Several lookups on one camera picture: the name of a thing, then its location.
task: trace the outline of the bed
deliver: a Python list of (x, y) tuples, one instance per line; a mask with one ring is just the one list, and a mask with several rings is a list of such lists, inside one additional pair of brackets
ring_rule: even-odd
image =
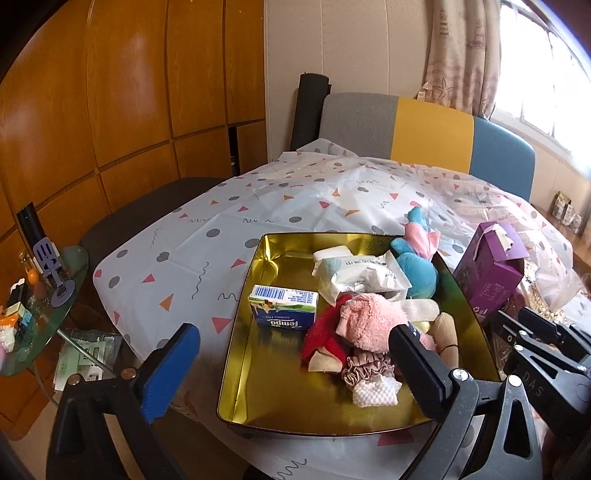
[(511, 222), (531, 261), (556, 282), (571, 275), (572, 250), (526, 201), (534, 154), (508, 131), (417, 100), (316, 97), (320, 112), (304, 109), (312, 112), (306, 135), (298, 100), (294, 139), (305, 145), (163, 216), (106, 257), (93, 282), (140, 359), (182, 323), (199, 328), (201, 350), (176, 405), (260, 470), (273, 478), (295, 469), (301, 479), (397, 478), (430, 425), (348, 439), (244, 438), (216, 417), (232, 319), (259, 238), (289, 231), (399, 235), (406, 213), (420, 205), (441, 232), (439, 251), (451, 268), (476, 226), (489, 220)]

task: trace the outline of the starfish print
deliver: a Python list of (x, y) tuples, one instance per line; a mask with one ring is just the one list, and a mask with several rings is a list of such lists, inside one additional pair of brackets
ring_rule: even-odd
[(439, 92), (439, 96), (437, 97), (437, 101), (440, 102), (441, 100), (445, 100), (446, 98), (451, 102), (452, 101), (452, 92), (455, 90), (455, 87), (448, 87), (447, 82), (445, 81), (445, 77), (441, 78), (441, 86), (438, 87), (437, 85), (433, 85), (433, 90)]

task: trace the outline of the floor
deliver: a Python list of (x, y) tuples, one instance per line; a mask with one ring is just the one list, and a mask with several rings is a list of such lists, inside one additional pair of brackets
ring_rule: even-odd
[[(37, 480), (45, 480), (47, 448), (55, 415), (55, 406), (47, 404), (28, 434), (22, 440), (11, 442), (12, 448)], [(113, 442), (129, 478), (143, 480), (144, 476), (127, 447), (116, 418), (106, 417)], [(154, 430), (166, 451), (177, 461), (189, 480), (242, 479), (248, 464), (200, 423), (169, 410), (164, 417), (154, 422)]]

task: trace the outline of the green glass tabletop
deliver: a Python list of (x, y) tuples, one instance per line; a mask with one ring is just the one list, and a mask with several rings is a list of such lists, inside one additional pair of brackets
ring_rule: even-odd
[(76, 282), (76, 289), (68, 301), (56, 309), (50, 304), (53, 291), (49, 292), (45, 300), (31, 298), (27, 309), (33, 318), (24, 334), (17, 337), (14, 350), (0, 365), (0, 375), (17, 375), (33, 363), (57, 332), (78, 297), (88, 271), (88, 253), (82, 247), (66, 247), (60, 253), (62, 266), (68, 278)]

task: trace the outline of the metal screw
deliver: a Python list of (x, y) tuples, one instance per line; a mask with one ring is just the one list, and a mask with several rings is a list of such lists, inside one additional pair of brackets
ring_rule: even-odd
[(466, 372), (465, 370), (462, 370), (461, 368), (456, 368), (453, 373), (453, 378), (455, 378), (456, 380), (459, 380), (460, 382), (465, 382), (466, 380), (468, 380), (468, 372)]
[(67, 381), (68, 381), (68, 385), (77, 385), (80, 382), (83, 382), (84, 378), (82, 378), (82, 375), (80, 375), (80, 374), (73, 374), (68, 377)]
[(137, 375), (138, 371), (133, 367), (125, 368), (121, 372), (121, 378), (123, 378), (123, 380), (131, 380), (132, 378), (135, 378)]
[(511, 385), (513, 385), (514, 387), (520, 387), (521, 386), (521, 379), (517, 375), (509, 375), (507, 377), (507, 381)]

